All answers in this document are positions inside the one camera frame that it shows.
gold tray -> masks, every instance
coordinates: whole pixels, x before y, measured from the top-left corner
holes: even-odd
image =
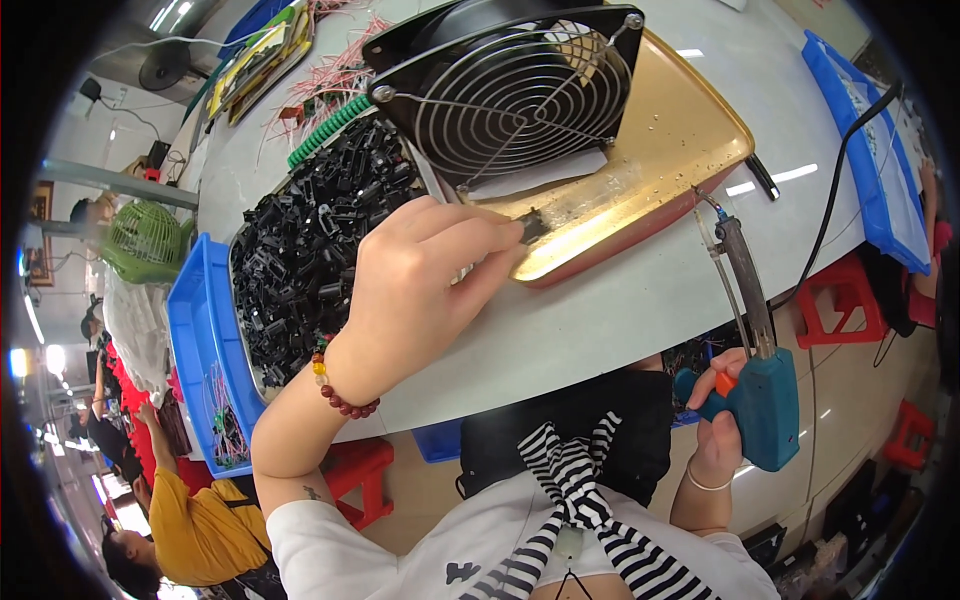
[[[482,201],[511,218],[536,208],[550,231],[511,277],[544,287],[621,252],[694,205],[754,153],[754,137],[690,64],[644,30],[633,86],[607,164],[593,175]]]

silver bangle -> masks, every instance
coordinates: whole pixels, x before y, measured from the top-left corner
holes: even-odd
[[[704,492],[720,492],[721,490],[728,488],[730,484],[733,483],[733,477],[731,476],[730,480],[719,488],[708,488],[693,478],[693,473],[690,472],[690,463],[686,464],[686,478],[690,480],[690,483],[700,488]]]

wall fan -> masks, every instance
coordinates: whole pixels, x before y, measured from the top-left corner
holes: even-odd
[[[368,40],[368,96],[464,192],[612,144],[643,20],[602,0],[451,2]]]

fan screw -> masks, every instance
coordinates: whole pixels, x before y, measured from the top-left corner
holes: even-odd
[[[636,12],[631,12],[623,19],[623,24],[626,25],[628,29],[640,29],[643,27],[643,17]]]
[[[389,85],[378,85],[371,96],[375,102],[390,102],[396,96],[396,90]]]

orange button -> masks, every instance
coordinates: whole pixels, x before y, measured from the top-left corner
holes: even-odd
[[[732,390],[733,386],[735,385],[736,385],[736,379],[734,379],[733,377],[730,377],[724,372],[719,372],[717,374],[717,383],[715,387],[716,387],[717,394],[719,394],[720,396],[727,397],[727,394],[730,393],[730,390]]]

